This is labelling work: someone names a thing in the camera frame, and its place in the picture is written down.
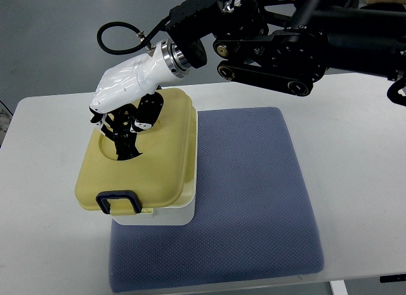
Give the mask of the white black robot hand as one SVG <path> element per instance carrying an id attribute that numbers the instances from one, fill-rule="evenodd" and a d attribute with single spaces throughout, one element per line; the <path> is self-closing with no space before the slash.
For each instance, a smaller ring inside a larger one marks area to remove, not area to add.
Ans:
<path id="1" fill-rule="evenodd" d="M 191 67 L 179 47 L 166 39 L 147 53 L 106 70 L 89 105 L 91 123 L 100 127 L 108 113 L 153 94 L 161 84 L 180 81 Z"/>

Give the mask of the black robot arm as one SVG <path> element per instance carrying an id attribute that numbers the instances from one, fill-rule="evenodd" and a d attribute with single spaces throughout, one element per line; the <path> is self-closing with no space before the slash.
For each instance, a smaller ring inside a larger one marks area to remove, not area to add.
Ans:
<path id="1" fill-rule="evenodd" d="M 357 0 L 187 0 L 164 30 L 188 63 L 206 64 L 202 38 L 213 35 L 218 74 L 307 96 L 330 69 L 385 77 L 388 99 L 405 105 L 405 12 Z"/>

